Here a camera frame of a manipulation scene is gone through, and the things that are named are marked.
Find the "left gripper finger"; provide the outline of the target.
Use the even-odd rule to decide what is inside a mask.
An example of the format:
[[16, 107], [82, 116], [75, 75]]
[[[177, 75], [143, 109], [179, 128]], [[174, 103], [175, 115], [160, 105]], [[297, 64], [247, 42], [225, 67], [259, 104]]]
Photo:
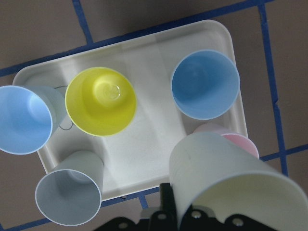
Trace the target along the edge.
[[170, 183], [161, 183], [160, 189], [160, 210], [176, 216], [176, 205], [172, 187]]

